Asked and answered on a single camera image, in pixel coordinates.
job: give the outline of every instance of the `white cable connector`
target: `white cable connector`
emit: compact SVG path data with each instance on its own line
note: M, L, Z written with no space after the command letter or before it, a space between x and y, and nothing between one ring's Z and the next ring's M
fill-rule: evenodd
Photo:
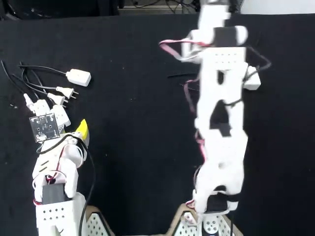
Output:
M33 101L31 100L27 93L24 93L23 96L25 98L26 106L31 112L35 114Z
M51 98L57 105L63 105L64 102L68 102L64 96L54 95L52 93L48 93L47 97Z
M65 75L71 83L85 87L89 85L91 80L90 72L83 70L71 69Z
M61 92L68 99L70 99L70 98L76 99L76 97L72 96L72 95L73 94L79 94L78 92L74 91L73 88L56 87L56 91Z

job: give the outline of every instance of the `black background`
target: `black background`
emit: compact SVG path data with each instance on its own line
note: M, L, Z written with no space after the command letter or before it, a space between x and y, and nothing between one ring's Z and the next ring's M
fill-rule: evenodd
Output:
M165 233L178 206L191 198L192 175L202 163L194 116L179 85L184 79L167 75L197 72L198 66L176 61L158 42L185 37L197 19L0 22L0 58L10 72L19 72L20 60L91 72L87 88L74 86L80 94L68 105L67 131L83 118L88 122L97 172L91 205L101 209L117 235ZM240 15L230 21L245 25L248 43L273 63L260 74L261 88L244 92L249 141L235 223L246 236L314 234L314 22L315 15ZM62 76L40 75L47 86L71 86ZM3 72L0 97L2 235L36 235L31 113ZM91 179L87 161L78 185L85 196Z

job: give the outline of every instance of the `circuit board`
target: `circuit board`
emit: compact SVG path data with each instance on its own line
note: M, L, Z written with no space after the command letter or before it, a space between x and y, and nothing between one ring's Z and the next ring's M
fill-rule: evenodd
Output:
M54 114L30 118L31 129L37 143L60 137Z

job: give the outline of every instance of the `yellow part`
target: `yellow part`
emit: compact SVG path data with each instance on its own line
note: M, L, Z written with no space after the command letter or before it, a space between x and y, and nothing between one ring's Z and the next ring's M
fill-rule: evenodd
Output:
M85 140L88 136L89 128L85 119L83 119L75 132L82 133L82 138Z

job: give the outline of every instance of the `perforated foot plate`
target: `perforated foot plate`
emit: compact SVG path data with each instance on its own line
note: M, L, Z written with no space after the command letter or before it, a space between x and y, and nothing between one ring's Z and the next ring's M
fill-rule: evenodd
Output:
M180 220L172 236L230 236L230 226L221 215L206 217L202 225L203 229L200 229L199 233L196 226Z
M88 236L110 236L99 213L92 213L87 221Z

